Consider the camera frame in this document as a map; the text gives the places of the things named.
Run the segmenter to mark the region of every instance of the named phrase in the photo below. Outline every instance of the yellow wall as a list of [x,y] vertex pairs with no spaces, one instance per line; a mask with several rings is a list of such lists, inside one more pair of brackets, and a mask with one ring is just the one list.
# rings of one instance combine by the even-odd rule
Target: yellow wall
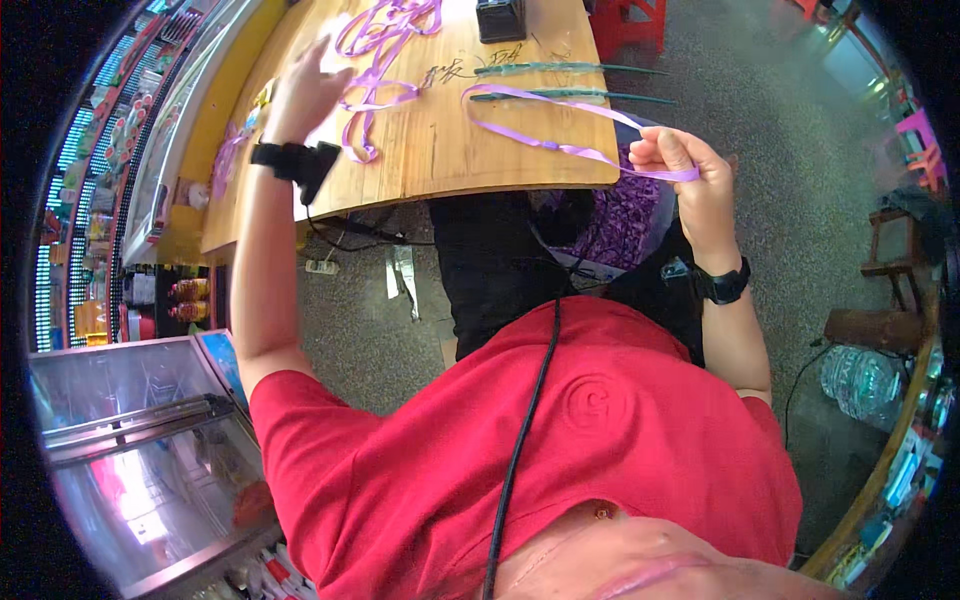
[[227,121],[233,113],[240,90],[267,38],[286,10],[286,0],[263,0],[233,41],[200,106],[183,153],[181,178],[209,182],[213,160],[224,141]]

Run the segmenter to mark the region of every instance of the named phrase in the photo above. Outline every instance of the wooden table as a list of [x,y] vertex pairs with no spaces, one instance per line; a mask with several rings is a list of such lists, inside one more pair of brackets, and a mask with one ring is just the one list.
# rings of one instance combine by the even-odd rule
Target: wooden table
[[[253,66],[234,107],[231,121],[243,126],[253,99],[307,45],[325,33],[336,36],[373,0],[303,1],[280,20]],[[445,0],[443,25],[433,36],[414,36],[403,47],[385,79],[421,84],[413,102],[379,111],[373,119],[372,143],[379,157],[369,164],[342,156],[309,207],[310,216],[343,214],[358,208],[490,190],[595,187],[614,183],[619,175],[610,165],[531,148],[487,132],[467,119],[461,92],[478,83],[473,69],[492,62],[583,60],[597,62],[596,47],[582,0],[526,0],[528,38],[522,42],[481,44],[475,0]],[[369,66],[370,56],[344,59],[333,44],[322,61],[324,69]],[[528,72],[482,80],[520,88],[582,85],[606,89],[600,73]],[[386,89],[379,98],[393,93]],[[359,95],[355,90],[348,98]],[[509,100],[471,103],[474,115],[538,139],[596,148],[616,157],[613,124],[585,111],[542,102]],[[336,109],[311,139],[340,143],[349,113]],[[354,132],[359,147],[359,131]],[[242,181],[252,144],[237,153],[236,171],[227,193],[211,199],[206,211],[202,252],[235,242],[239,214],[251,199]],[[295,203],[298,221],[307,209]]]

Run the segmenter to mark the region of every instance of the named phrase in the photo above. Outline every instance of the person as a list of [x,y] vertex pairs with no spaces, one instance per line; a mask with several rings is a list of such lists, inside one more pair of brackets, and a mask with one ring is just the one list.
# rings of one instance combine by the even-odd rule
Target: person
[[[333,110],[352,73],[323,73],[324,49],[283,76],[262,142],[302,144]],[[686,132],[641,136],[638,171],[700,169],[676,184],[692,259],[712,275],[739,270],[727,163]],[[494,597],[840,594],[784,568],[801,499],[749,288],[732,303],[703,302],[693,343],[702,369],[690,344],[634,308],[572,293],[537,254],[517,197],[436,201],[460,360],[381,418],[335,397],[299,349],[292,183],[253,166],[242,189],[233,340],[291,558],[321,597],[480,597],[557,297],[562,327],[520,456]]]

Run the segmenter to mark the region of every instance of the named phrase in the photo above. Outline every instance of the hand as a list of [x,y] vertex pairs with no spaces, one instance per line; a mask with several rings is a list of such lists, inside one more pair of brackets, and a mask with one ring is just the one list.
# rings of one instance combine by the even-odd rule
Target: hand
[[733,175],[727,161],[707,142],[666,127],[644,127],[630,145],[630,162],[638,173],[683,171],[696,162],[700,178],[674,183],[680,222],[697,265],[713,276],[740,269],[733,233]]
[[290,64],[277,82],[270,116],[261,141],[269,144],[302,144],[337,105],[353,69],[336,74],[320,70],[320,59],[330,37],[315,41]]

